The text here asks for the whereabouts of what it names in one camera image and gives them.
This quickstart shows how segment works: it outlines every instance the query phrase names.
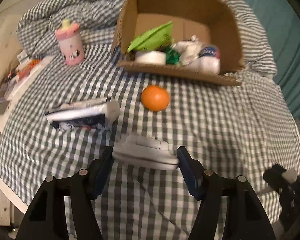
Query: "orange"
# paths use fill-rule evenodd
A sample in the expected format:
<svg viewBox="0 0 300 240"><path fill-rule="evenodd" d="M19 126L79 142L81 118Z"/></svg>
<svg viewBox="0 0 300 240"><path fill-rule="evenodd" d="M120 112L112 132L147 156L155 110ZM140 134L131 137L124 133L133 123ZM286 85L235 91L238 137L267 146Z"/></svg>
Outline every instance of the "orange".
<svg viewBox="0 0 300 240"><path fill-rule="evenodd" d="M170 95L164 88L151 85L143 90L141 102L150 111L158 112L169 105Z"/></svg>

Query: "gingham cloth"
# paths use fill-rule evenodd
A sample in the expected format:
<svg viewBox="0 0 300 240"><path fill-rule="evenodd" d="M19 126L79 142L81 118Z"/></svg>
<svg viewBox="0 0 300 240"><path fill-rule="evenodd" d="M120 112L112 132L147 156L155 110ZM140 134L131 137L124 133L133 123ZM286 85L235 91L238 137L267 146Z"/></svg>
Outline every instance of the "gingham cloth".
<svg viewBox="0 0 300 240"><path fill-rule="evenodd" d="M128 75L111 54L116 20L124 0L45 0L18 24L21 45L35 57L56 55L18 102L0 141L0 177L30 204L48 175L73 175L106 145L123 134L167 141L174 151L186 146L191 156L220 176L244 175L259 193L264 170L274 163L300 174L300 145L294 120L280 87L260 73L275 74L266 33L242 0L223 0L234 11L249 70L237 73L238 87L218 87L185 79L140 73ZM86 59L68 67L54 31L63 18L79 22ZM167 109L153 113L140 94L149 84L171 94ZM111 131L55 130L44 113L63 102L115 98L121 115ZM278 219L278 195L259 194L271 222ZM105 239L186 239L199 202L189 195L179 169L161 171L114 162L102 196L92 202ZM216 239L222 237L222 202ZM66 216L75 234L69 200Z"/></svg>

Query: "cardboard box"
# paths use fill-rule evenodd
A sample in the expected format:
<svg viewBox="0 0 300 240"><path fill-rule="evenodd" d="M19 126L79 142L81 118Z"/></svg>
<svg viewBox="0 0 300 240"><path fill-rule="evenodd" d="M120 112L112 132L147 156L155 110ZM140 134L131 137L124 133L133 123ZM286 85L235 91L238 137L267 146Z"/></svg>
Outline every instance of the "cardboard box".
<svg viewBox="0 0 300 240"><path fill-rule="evenodd" d="M127 49L131 41L145 31L173 21L175 41L196 35L200 41L220 49L220 74L206 75L184 66L140 64L133 60ZM220 0L125 0L117 22L112 49L120 46L125 60L118 65L132 73L155 73L180 78L211 82L223 86L237 86L233 75L224 76L243 68L242 47L235 18L228 6Z"/></svg>

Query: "teal fabric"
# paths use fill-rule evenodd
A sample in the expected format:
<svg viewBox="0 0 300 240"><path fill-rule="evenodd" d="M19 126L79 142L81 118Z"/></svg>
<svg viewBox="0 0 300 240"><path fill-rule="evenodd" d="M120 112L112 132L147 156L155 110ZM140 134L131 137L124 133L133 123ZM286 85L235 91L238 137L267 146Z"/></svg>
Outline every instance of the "teal fabric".
<svg viewBox="0 0 300 240"><path fill-rule="evenodd" d="M300 19L286 0L244 0L265 28L280 85L294 118L300 119Z"/></svg>

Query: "silver bolt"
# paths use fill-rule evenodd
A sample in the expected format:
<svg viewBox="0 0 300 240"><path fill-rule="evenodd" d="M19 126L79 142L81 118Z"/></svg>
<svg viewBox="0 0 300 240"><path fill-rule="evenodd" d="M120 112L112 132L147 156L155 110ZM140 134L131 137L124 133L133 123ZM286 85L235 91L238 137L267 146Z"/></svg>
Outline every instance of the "silver bolt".
<svg viewBox="0 0 300 240"><path fill-rule="evenodd" d="M204 170L204 174L207 176L211 176L213 174L212 170Z"/></svg>
<svg viewBox="0 0 300 240"><path fill-rule="evenodd" d="M84 176L84 175L87 175L88 174L88 171L86 169L82 169L79 171L79 175L80 176Z"/></svg>
<svg viewBox="0 0 300 240"><path fill-rule="evenodd" d="M53 179L54 177L50 175L46 178L46 182L51 182Z"/></svg>
<svg viewBox="0 0 300 240"><path fill-rule="evenodd" d="M237 178L240 182L245 182L246 181L246 178L244 176L239 176Z"/></svg>

